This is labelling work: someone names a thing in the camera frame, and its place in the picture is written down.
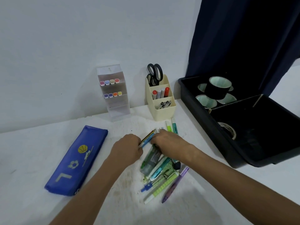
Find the basketball print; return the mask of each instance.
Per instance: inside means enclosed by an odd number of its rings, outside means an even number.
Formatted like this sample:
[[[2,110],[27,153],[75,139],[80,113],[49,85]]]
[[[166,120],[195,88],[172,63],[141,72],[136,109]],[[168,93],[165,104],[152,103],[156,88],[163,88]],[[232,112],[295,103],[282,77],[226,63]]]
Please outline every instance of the basketball print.
[[[88,147],[87,147],[86,145],[81,145],[81,146],[78,148],[78,152],[79,152],[79,153],[85,153],[87,150],[88,150]]]

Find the black plastic container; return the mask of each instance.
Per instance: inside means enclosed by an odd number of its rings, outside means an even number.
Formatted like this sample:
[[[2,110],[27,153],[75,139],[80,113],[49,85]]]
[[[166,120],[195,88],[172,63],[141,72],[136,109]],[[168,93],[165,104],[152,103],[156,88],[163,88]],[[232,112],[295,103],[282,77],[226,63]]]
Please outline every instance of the black plastic container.
[[[300,154],[300,118],[265,95],[233,90],[238,101],[205,109],[195,98],[201,77],[181,78],[181,99],[233,168],[245,164],[261,167]],[[218,124],[236,131],[236,139]]]

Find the person's left hand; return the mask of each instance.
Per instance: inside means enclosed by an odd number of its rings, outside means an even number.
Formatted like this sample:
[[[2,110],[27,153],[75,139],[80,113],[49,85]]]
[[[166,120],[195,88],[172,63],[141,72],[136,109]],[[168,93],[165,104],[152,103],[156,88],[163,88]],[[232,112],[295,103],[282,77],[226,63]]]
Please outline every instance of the person's left hand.
[[[120,168],[125,169],[143,154],[143,149],[138,148],[140,142],[141,139],[138,136],[127,134],[114,143],[108,158]]]

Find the scissors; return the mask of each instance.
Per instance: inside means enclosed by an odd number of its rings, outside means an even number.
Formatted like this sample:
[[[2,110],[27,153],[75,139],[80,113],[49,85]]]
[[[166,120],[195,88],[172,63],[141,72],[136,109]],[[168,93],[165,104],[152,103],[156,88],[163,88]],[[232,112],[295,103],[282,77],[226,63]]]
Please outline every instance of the scissors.
[[[161,66],[159,64],[148,64],[147,68],[149,71],[147,80],[150,87],[159,85],[159,82],[163,80],[163,71]]]

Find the purple pen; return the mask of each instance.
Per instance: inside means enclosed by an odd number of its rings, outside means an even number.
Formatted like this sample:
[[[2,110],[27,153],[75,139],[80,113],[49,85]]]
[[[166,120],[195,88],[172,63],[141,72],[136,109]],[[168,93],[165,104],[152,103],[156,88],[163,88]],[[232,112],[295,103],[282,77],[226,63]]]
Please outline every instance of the purple pen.
[[[173,193],[174,189],[176,188],[176,186],[178,185],[178,183],[180,182],[180,180],[183,178],[183,176],[187,173],[187,171],[189,170],[189,167],[187,166],[182,173],[176,178],[176,180],[174,181],[174,183],[171,185],[170,189],[167,190],[167,192],[165,193],[163,200],[161,201],[162,203],[164,203]]]

